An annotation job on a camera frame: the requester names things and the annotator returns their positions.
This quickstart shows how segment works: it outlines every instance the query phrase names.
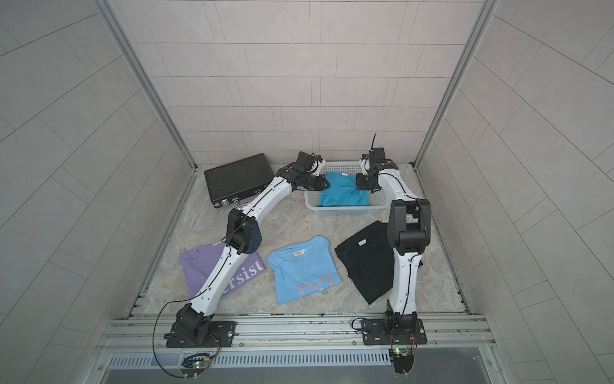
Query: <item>wall tile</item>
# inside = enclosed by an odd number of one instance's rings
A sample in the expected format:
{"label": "wall tile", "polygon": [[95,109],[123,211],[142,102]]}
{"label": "wall tile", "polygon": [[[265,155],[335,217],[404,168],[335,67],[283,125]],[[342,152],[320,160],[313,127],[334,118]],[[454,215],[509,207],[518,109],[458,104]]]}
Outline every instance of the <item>wall tile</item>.
{"label": "wall tile", "polygon": [[614,144],[608,147],[605,151],[601,152],[599,156],[597,156],[593,162],[597,165],[603,172],[608,173],[609,171],[614,169]]}
{"label": "wall tile", "polygon": [[115,171],[62,241],[60,248],[95,265],[139,190]]}
{"label": "wall tile", "polygon": [[614,208],[612,180],[527,104],[501,138],[575,229]]}
{"label": "wall tile", "polygon": [[343,131],[346,107],[282,107],[285,131]]}
{"label": "wall tile", "polygon": [[311,105],[308,77],[239,77],[237,84],[245,106]]}
{"label": "wall tile", "polygon": [[337,55],[335,45],[245,44],[244,46],[244,55],[247,55],[249,72],[252,76],[335,75]]}
{"label": "wall tile", "polygon": [[206,152],[209,158],[208,164],[226,164],[234,162],[236,160],[245,159],[253,155],[257,155],[259,152],[252,151],[217,151]]}
{"label": "wall tile", "polygon": [[398,80],[392,101],[395,107],[436,107],[448,86],[441,77],[405,77]]}
{"label": "wall tile", "polygon": [[168,131],[158,120],[130,150],[124,161],[139,176],[139,179],[147,181],[171,142]]}
{"label": "wall tile", "polygon": [[109,65],[55,101],[39,117],[77,149],[131,95],[115,67]]}
{"label": "wall tile", "polygon": [[71,25],[70,28],[98,68],[104,67],[121,56],[98,15],[81,20]]}
{"label": "wall tile", "polygon": [[121,276],[121,281],[107,305],[107,313],[114,313],[117,316],[127,316],[130,313],[137,290],[141,287],[145,271],[154,257],[161,236],[162,232],[155,225],[149,225],[143,241],[134,252],[134,256],[131,255],[126,272]]}
{"label": "wall tile", "polygon": [[95,13],[90,3],[78,0],[11,0],[0,6],[0,23],[23,45]]}
{"label": "wall tile", "polygon": [[463,199],[469,198],[484,177],[454,132],[446,140],[441,156],[459,186]]}
{"label": "wall tile", "polygon": [[94,332],[139,243],[118,230],[61,325]]}
{"label": "wall tile", "polygon": [[469,264],[469,259],[456,233],[456,228],[454,224],[452,224],[447,209],[444,208],[441,213],[437,215],[437,224],[441,230],[443,241],[448,249],[452,267],[455,269],[456,276],[459,277],[456,281],[465,292],[471,292],[480,284],[475,277],[471,264]]}
{"label": "wall tile", "polygon": [[181,197],[181,192],[183,191],[185,183],[190,178],[191,174],[192,170],[187,165],[183,165],[179,171],[175,173],[173,179],[171,180],[171,185],[168,187],[168,190],[158,206],[158,210],[155,212],[152,218],[152,224],[160,230],[166,229],[166,226],[171,219],[173,208],[175,208],[175,204]]}
{"label": "wall tile", "polygon": [[6,52],[21,46],[2,24],[0,24],[0,45]]}
{"label": "wall tile", "polygon": [[62,184],[67,190],[71,191],[85,203],[89,204],[94,200],[94,193],[87,189],[85,185],[81,184],[79,180],[72,177],[72,175],[62,167],[58,168],[52,175],[55,181]]}
{"label": "wall tile", "polygon": [[471,213],[512,294],[546,280],[491,190],[473,205]]}
{"label": "wall tile", "polygon": [[613,12],[614,4],[602,0],[523,1],[510,23],[580,63],[612,26]]}
{"label": "wall tile", "polygon": [[145,233],[158,205],[162,201],[171,180],[169,180],[160,167],[155,167],[149,179],[136,197],[136,200],[126,213],[126,221]]}
{"label": "wall tile", "polygon": [[593,254],[599,259],[604,268],[614,275],[614,211],[586,224],[578,229],[578,234],[586,245],[591,248]]}
{"label": "wall tile", "polygon": [[422,49],[423,46],[419,44],[340,44],[336,56],[336,75],[414,76]]}
{"label": "wall tile", "polygon": [[480,137],[482,137],[487,128],[492,127],[488,125],[488,122],[486,120],[482,119],[482,121],[478,125],[478,128],[476,128],[475,132],[473,132],[473,134],[471,135],[469,141],[467,141],[467,143],[465,144],[465,148],[467,148],[469,152],[473,150],[473,147],[475,147],[475,144],[478,142]]}
{"label": "wall tile", "polygon": [[601,368],[604,369],[607,377],[614,377],[614,353],[609,353],[607,355],[597,355],[595,356]]}
{"label": "wall tile", "polygon": [[398,77],[389,77],[388,86],[386,87],[386,94],[384,96],[384,107],[391,107],[394,94],[397,91]]}
{"label": "wall tile", "polygon": [[126,109],[137,122],[143,132],[147,132],[149,127],[156,121],[156,115],[151,103],[140,90],[126,102]]}
{"label": "wall tile", "polygon": [[486,180],[482,180],[479,186],[473,192],[471,192],[469,197],[465,199],[467,206],[469,208],[473,207],[473,205],[480,199],[480,197],[482,197],[490,188],[491,187],[488,185]]}
{"label": "wall tile", "polygon": [[478,277],[497,327],[501,331],[511,360],[521,362],[543,359],[495,260],[487,259],[475,267],[475,275]]}
{"label": "wall tile", "polygon": [[55,250],[49,262],[85,278],[88,278],[91,270],[94,269],[93,265],[62,251],[60,248]]}
{"label": "wall tile", "polygon": [[529,47],[526,51],[524,51],[522,57],[520,58],[520,61],[518,62],[518,64],[516,64],[514,70],[511,72],[510,76],[505,81],[507,85],[509,85],[511,88],[514,88],[516,86],[516,83],[518,83],[520,77],[527,70],[527,67],[529,66],[529,64],[531,64],[533,58],[535,57],[537,52],[539,52],[542,45],[543,44],[541,42],[535,39],[531,40],[531,43],[529,43]]}
{"label": "wall tile", "polygon": [[520,309],[530,307],[533,304],[552,299],[553,297],[556,297],[556,293],[554,293],[550,283],[547,281],[543,281],[514,295],[516,304],[518,304]]}
{"label": "wall tile", "polygon": [[309,2],[309,42],[320,44],[322,40],[322,3]]}
{"label": "wall tile", "polygon": [[249,76],[241,44],[156,44],[170,76]]}
{"label": "wall tile", "polygon": [[539,204],[531,208],[529,212],[516,220],[514,226],[518,229],[518,233],[522,235],[527,229],[536,225],[540,220],[554,211],[556,211],[556,206],[553,204],[552,200],[548,197],[544,198]]}
{"label": "wall tile", "polygon": [[614,143],[614,84],[560,53],[542,47],[514,90],[589,159]]}
{"label": "wall tile", "polygon": [[421,3],[410,44],[465,44],[480,8],[469,2]]}
{"label": "wall tile", "polygon": [[0,225],[66,160],[72,150],[35,117],[0,143]]}
{"label": "wall tile", "polygon": [[86,207],[48,179],[0,229],[0,312],[15,305]]}
{"label": "wall tile", "polygon": [[226,42],[309,44],[309,3],[220,1]]}
{"label": "wall tile", "polygon": [[63,345],[65,347],[85,348],[90,341],[91,333],[75,331],[64,327],[58,327],[53,334],[51,344]]}
{"label": "wall tile", "polygon": [[608,383],[604,371],[559,299],[535,304],[523,309],[522,313],[558,384]]}
{"label": "wall tile", "polygon": [[554,379],[545,360],[517,362],[514,368],[523,380],[550,380]]}
{"label": "wall tile", "polygon": [[396,44],[405,7],[402,2],[323,2],[322,43]]}
{"label": "wall tile", "polygon": [[452,103],[450,103],[450,107],[446,112],[446,120],[452,126],[463,145],[467,146],[482,121],[482,115],[459,90],[454,95]]}
{"label": "wall tile", "polygon": [[531,40],[526,33],[493,17],[475,56],[495,75],[507,80]]}
{"label": "wall tile", "polygon": [[87,71],[90,74],[98,72],[99,68],[94,63],[94,60],[91,59],[90,54],[87,53],[77,36],[75,36],[71,27],[67,26],[66,28],[62,28],[61,30],[59,30],[59,32],[60,35],[62,35],[62,37],[64,38],[64,40],[66,40],[68,45],[70,45],[72,51],[75,53],[75,55],[77,55],[79,61],[81,61]]}
{"label": "wall tile", "polygon": [[85,140],[62,168],[97,194],[137,140],[116,112]]}
{"label": "wall tile", "polygon": [[469,262],[471,263],[471,266],[475,268],[479,263],[488,259],[491,255],[492,252],[490,248],[488,248],[488,245],[484,245],[476,253],[469,256]]}
{"label": "wall tile", "polygon": [[464,45],[425,45],[416,77],[450,77],[461,57]]}
{"label": "wall tile", "polygon": [[209,131],[200,107],[170,107],[168,112],[180,132]]}
{"label": "wall tile", "polygon": [[188,132],[194,151],[246,151],[241,132]]}
{"label": "wall tile", "polygon": [[23,383],[45,350],[62,318],[77,297],[85,278],[53,264],[45,267],[0,325],[2,339],[11,348],[2,348],[2,379]]}
{"label": "wall tile", "polygon": [[[375,139],[375,146],[379,146],[382,134]],[[333,151],[354,151],[360,150],[362,153],[368,151],[373,139],[373,132],[320,132],[320,149]]]}
{"label": "wall tile", "polygon": [[252,132],[256,151],[307,151],[313,148],[311,137],[311,132]]}
{"label": "wall tile", "polygon": [[441,193],[444,204],[448,209],[448,213],[456,232],[460,237],[460,242],[465,248],[467,256],[470,257],[482,248],[486,242],[480,233],[480,229],[475,220],[471,216],[469,207],[465,204],[461,193],[456,186],[454,180],[452,180],[447,188]]}
{"label": "wall tile", "polygon": [[550,285],[593,353],[611,353],[614,280],[560,212],[523,234]]}
{"label": "wall tile", "polygon": [[172,107],[234,105],[224,77],[157,77],[157,79]]}
{"label": "wall tile", "polygon": [[66,383],[82,353],[81,348],[47,345],[33,366],[26,384],[50,383],[49,378],[52,378],[52,382]]}
{"label": "wall tile", "polygon": [[355,131],[408,131],[418,108],[359,107],[356,109]]}
{"label": "wall tile", "polygon": [[126,86],[130,90],[130,93],[134,95],[136,91],[141,89],[141,84],[139,84],[138,80],[132,73],[132,69],[130,69],[128,63],[126,62],[126,59],[124,59],[123,56],[113,61],[113,66],[115,67],[117,72],[119,72],[119,76],[122,77],[124,83],[126,83]]}
{"label": "wall tile", "polygon": [[614,51],[614,29],[610,31],[599,41],[593,48],[591,53],[582,61],[582,65],[591,71],[595,71]]}
{"label": "wall tile", "polygon": [[275,131],[269,107],[211,107],[218,131]]}
{"label": "wall tile", "polygon": [[387,151],[418,151],[425,132],[384,132],[381,145]]}
{"label": "wall tile", "polygon": [[3,55],[0,72],[11,75],[0,79],[0,117],[13,127],[24,124],[90,75],[59,33]]}
{"label": "wall tile", "polygon": [[121,0],[135,42],[213,42],[202,2]]}
{"label": "wall tile", "polygon": [[475,58],[460,89],[497,133],[501,133],[523,103],[520,96]]}
{"label": "wall tile", "polygon": [[170,76],[156,44],[135,43],[132,48],[149,76]]}
{"label": "wall tile", "polygon": [[546,194],[492,128],[487,128],[471,156],[512,221]]}
{"label": "wall tile", "polygon": [[387,83],[385,77],[324,77],[320,102],[323,106],[379,107],[384,102]]}
{"label": "wall tile", "polygon": [[134,173],[134,171],[132,170],[132,168],[130,168],[128,166],[128,164],[126,164],[125,162],[122,162],[119,167],[117,167],[117,169],[119,171],[121,171],[123,173],[124,176],[126,176],[128,178],[128,180],[130,180],[130,182],[137,188],[137,189],[141,189],[143,188],[143,181],[139,178],[139,176],[137,176],[136,173]]}

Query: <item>white tiled wall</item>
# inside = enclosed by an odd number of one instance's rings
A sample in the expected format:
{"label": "white tiled wall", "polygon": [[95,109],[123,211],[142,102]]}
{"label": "white tiled wall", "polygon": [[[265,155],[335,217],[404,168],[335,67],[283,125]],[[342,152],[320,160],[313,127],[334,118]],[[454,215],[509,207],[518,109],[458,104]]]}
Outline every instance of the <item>white tiled wall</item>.
{"label": "white tiled wall", "polygon": [[355,160],[374,132],[395,161],[413,161],[482,5],[110,4],[202,163],[257,152],[287,163],[298,149]]}
{"label": "white tiled wall", "polygon": [[0,48],[0,381],[72,383],[190,167],[89,0],[0,2]]}
{"label": "white tiled wall", "polygon": [[501,0],[420,168],[516,382],[614,382],[613,51],[614,2]]}

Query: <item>blue t-shirt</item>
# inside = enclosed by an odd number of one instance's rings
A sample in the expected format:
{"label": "blue t-shirt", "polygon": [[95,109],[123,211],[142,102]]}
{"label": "blue t-shirt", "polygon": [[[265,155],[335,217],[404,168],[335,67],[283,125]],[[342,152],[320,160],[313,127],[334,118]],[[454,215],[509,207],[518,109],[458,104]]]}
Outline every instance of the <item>blue t-shirt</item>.
{"label": "blue t-shirt", "polygon": [[369,194],[356,187],[356,175],[326,172],[330,188],[320,194],[320,206],[362,206],[369,205]]}
{"label": "blue t-shirt", "polygon": [[328,245],[325,237],[316,236],[304,243],[276,249],[266,258],[275,271],[280,305],[341,284]]}

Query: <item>plastic basket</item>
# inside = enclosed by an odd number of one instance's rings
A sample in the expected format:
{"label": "plastic basket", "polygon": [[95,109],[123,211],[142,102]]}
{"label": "plastic basket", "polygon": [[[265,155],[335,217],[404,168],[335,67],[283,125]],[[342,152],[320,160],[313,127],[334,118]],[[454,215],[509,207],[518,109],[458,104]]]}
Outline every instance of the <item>plastic basket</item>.
{"label": "plastic basket", "polygon": [[[321,173],[328,171],[341,172],[347,174],[360,173],[360,162],[327,162],[322,167]],[[305,191],[305,205],[315,214],[363,214],[375,213],[379,210],[388,208],[390,202],[386,198],[383,190],[379,190],[374,194],[369,193],[369,204],[362,206],[318,206],[320,203],[319,191]]]}

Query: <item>pink logo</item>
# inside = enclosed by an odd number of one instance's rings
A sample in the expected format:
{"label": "pink logo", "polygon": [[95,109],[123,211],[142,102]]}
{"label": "pink logo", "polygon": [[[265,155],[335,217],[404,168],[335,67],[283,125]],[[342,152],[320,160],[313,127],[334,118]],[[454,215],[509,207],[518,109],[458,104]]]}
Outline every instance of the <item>pink logo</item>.
{"label": "pink logo", "polygon": [[331,285],[333,285],[333,275],[331,275],[330,273],[327,273],[326,275],[324,275],[324,277],[320,281],[317,282],[316,285],[299,284],[297,286],[297,291],[298,293],[301,294],[301,296],[305,297],[307,296],[307,294],[303,292],[303,289],[313,289],[314,291],[317,291],[317,289],[320,288],[320,286],[326,280],[326,278],[328,278],[328,286],[330,287]]}

